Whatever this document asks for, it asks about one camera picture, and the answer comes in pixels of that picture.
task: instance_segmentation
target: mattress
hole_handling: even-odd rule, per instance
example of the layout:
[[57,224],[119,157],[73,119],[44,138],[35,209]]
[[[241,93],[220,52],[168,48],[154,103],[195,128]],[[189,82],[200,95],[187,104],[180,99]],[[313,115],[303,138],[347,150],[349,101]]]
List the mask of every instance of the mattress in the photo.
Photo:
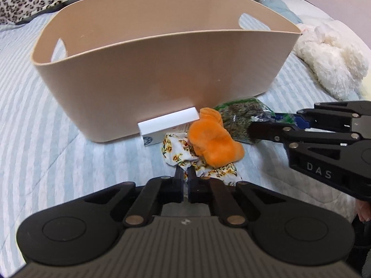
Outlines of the mattress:
[[[15,237],[32,213],[123,181],[144,185],[175,171],[164,162],[160,145],[144,147],[139,136],[92,143],[70,121],[29,58],[52,16],[0,31],[0,273],[5,277],[24,264]],[[335,101],[293,54],[259,99],[277,112]],[[244,148],[244,159],[236,163],[244,180],[353,219],[353,198],[288,168],[282,144],[262,141]]]

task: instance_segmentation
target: white cloth with yellow flowers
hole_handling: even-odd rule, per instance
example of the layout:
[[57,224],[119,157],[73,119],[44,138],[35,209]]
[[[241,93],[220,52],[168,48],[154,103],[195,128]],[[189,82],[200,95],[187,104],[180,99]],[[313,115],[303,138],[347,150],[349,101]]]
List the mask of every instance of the white cloth with yellow flowers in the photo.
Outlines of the white cloth with yellow flowers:
[[230,186],[242,181],[233,163],[220,168],[213,168],[203,158],[196,156],[188,141],[187,133],[166,134],[161,152],[165,162],[171,166],[179,165],[185,171],[190,166],[194,166],[198,177],[214,177]]

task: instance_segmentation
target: orange plush toy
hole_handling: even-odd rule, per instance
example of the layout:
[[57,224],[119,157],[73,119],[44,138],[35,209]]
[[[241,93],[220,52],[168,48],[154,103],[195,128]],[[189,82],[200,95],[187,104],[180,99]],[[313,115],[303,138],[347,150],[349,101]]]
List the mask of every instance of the orange plush toy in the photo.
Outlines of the orange plush toy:
[[200,110],[200,119],[190,126],[188,139],[196,155],[214,168],[241,160],[245,154],[242,144],[232,139],[221,115],[212,108]]

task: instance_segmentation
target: white fluffy plush toy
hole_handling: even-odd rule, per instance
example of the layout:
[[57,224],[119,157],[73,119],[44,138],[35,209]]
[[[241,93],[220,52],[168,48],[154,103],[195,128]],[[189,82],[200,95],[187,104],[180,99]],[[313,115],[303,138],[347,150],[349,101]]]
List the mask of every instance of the white fluffy plush toy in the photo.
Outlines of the white fluffy plush toy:
[[368,60],[358,47],[327,24],[297,26],[302,35],[294,46],[294,53],[310,66],[331,95],[346,99],[361,85],[368,71]]

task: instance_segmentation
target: beige plastic bin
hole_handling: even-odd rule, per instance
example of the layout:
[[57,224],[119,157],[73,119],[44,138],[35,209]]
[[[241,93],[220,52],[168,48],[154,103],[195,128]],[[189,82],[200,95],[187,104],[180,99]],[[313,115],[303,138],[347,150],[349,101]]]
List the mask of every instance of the beige plastic bin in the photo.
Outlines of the beige plastic bin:
[[[242,30],[243,13],[272,31]],[[32,61],[81,132],[106,142],[141,121],[263,93],[299,35],[252,0],[81,0],[51,19]],[[67,57],[51,62],[59,39]]]

